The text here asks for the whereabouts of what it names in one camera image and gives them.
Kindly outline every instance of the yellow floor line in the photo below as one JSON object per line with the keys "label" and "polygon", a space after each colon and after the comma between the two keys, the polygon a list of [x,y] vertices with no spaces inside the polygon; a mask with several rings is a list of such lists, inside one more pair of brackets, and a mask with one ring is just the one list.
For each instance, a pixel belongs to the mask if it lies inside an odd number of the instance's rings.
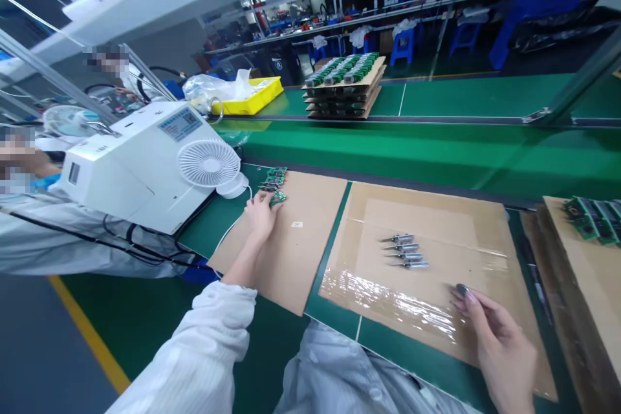
{"label": "yellow floor line", "polygon": [[112,383],[114,389],[120,395],[127,389],[127,387],[129,387],[131,383],[127,375],[121,366],[118,365],[118,362],[110,353],[108,346],[105,345],[102,338],[95,331],[95,328],[91,325],[91,321],[88,317],[86,317],[86,314],[84,314],[80,308],[80,305],[78,305],[73,296],[71,296],[71,293],[62,280],[58,276],[49,276],[47,279],[50,281],[50,284],[56,291],[56,294],[58,294],[58,297],[63,302],[67,312],[71,316],[71,319],[84,337],[84,340],[91,348],[93,355],[102,367],[106,377],[110,380],[110,383]]}

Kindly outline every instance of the green circuit board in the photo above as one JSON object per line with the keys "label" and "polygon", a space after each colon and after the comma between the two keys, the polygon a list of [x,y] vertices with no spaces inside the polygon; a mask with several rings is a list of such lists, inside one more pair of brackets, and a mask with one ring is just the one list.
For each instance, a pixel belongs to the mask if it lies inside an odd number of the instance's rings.
{"label": "green circuit board", "polygon": [[589,199],[574,196],[565,203],[563,208],[569,217],[569,221],[580,233],[582,239],[590,241],[599,238],[600,234],[595,225],[595,220],[599,215],[595,212]]}

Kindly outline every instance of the white cloth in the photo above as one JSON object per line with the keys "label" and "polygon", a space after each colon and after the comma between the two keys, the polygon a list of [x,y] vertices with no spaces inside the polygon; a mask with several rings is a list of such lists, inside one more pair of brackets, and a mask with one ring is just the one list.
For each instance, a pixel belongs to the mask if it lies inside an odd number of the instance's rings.
{"label": "white cloth", "polygon": [[[107,414],[229,414],[257,292],[216,281]],[[475,413],[328,327],[311,323],[276,414]]]}
{"label": "white cloth", "polygon": [[364,47],[364,36],[366,36],[373,28],[369,25],[361,26],[349,35],[351,45],[357,49]]}
{"label": "white cloth", "polygon": [[312,46],[315,49],[320,49],[320,48],[325,47],[326,45],[328,45],[328,41],[321,34],[319,36],[314,36],[311,39],[311,41],[312,41]]}
{"label": "white cloth", "polygon": [[[137,76],[140,76],[140,70],[138,68],[136,68],[134,65],[132,65],[131,63],[128,63],[127,65],[123,65],[120,72],[119,72],[121,81],[123,81],[123,87],[125,87],[126,89],[129,89],[130,91],[132,91],[134,94],[136,94],[138,97],[142,98],[142,94],[140,94],[140,90],[138,90],[138,78]],[[152,88],[152,86],[150,86],[149,84],[151,83],[151,81],[149,81],[147,78],[143,78],[143,80],[148,83],[142,84],[142,89],[144,90],[144,93],[147,94],[147,97],[151,100],[154,101],[159,101],[159,100],[167,100],[165,99],[164,96],[162,96],[159,91],[156,91],[154,88]]]}
{"label": "white cloth", "polygon": [[400,32],[403,32],[405,30],[408,29],[412,29],[413,27],[415,27],[417,24],[419,23],[418,19],[408,19],[405,18],[403,21],[401,21],[397,26],[395,26],[393,28],[393,39],[397,36],[397,34],[399,34]]}
{"label": "white cloth", "polygon": [[[97,237],[107,243],[127,246],[125,241],[115,239],[105,232],[102,226],[104,219],[102,212],[67,199],[45,194],[34,194],[31,197],[2,196],[0,204],[39,221]],[[125,237],[129,228],[128,222],[114,217],[108,217],[106,225],[122,237]],[[177,251],[171,239],[145,233],[141,228],[135,229],[132,240],[166,256]],[[37,226],[7,213],[0,213],[0,272],[15,275],[93,272],[142,278],[160,278],[177,274],[170,263],[147,265],[122,250]]]}

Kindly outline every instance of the cardboard sheet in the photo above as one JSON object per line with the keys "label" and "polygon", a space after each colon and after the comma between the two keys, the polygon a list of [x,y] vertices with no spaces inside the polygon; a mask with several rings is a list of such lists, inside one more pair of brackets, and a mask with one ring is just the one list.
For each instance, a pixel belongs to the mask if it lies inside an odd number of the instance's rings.
{"label": "cardboard sheet", "polygon": [[320,84],[319,86],[314,86],[314,87],[307,87],[304,85],[302,86],[302,89],[326,89],[326,88],[331,88],[331,87],[351,87],[351,86],[356,87],[356,86],[362,86],[362,85],[371,85],[373,81],[375,81],[375,76],[380,72],[380,69],[382,68],[385,60],[386,60],[385,56],[381,56],[377,60],[375,60],[375,63],[373,64],[373,68],[371,68],[371,71],[369,71],[369,74],[367,74],[362,81],[359,81],[357,83],[340,82],[338,84],[332,84],[332,85]]}
{"label": "cardboard sheet", "polygon": [[379,95],[381,90],[382,90],[382,86],[378,86],[373,90],[373,92],[371,93],[371,96],[364,103],[362,107],[364,112],[360,116],[357,116],[357,115],[324,115],[315,108],[314,103],[310,104],[306,108],[306,110],[310,112],[309,118],[312,118],[314,120],[366,120],[367,118],[369,118],[369,113],[371,113],[373,105],[375,104],[375,101],[377,100],[377,96]]}
{"label": "cardboard sheet", "polygon": [[[621,249],[584,241],[562,210],[566,199],[544,197],[565,254],[566,267],[581,294],[593,325],[601,338],[614,374],[615,385],[621,380]],[[598,364],[603,370],[607,362]]]}
{"label": "cardboard sheet", "polygon": [[[379,240],[397,234],[415,235],[429,268],[389,266]],[[476,366],[474,331],[450,304],[456,283],[508,309],[539,352],[535,393],[557,400],[503,206],[353,183],[321,296]]]}
{"label": "cardboard sheet", "polygon": [[[260,295],[303,314],[346,186],[343,179],[287,171],[281,189],[287,200],[261,253]],[[226,273],[248,232],[242,216],[209,260],[210,267]]]}

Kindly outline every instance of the gray floor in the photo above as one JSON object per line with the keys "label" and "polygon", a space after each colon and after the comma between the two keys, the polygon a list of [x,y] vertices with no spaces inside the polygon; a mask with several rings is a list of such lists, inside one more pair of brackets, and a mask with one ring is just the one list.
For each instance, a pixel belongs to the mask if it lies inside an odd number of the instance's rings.
{"label": "gray floor", "polygon": [[103,413],[116,391],[43,277],[0,274],[0,413]]}

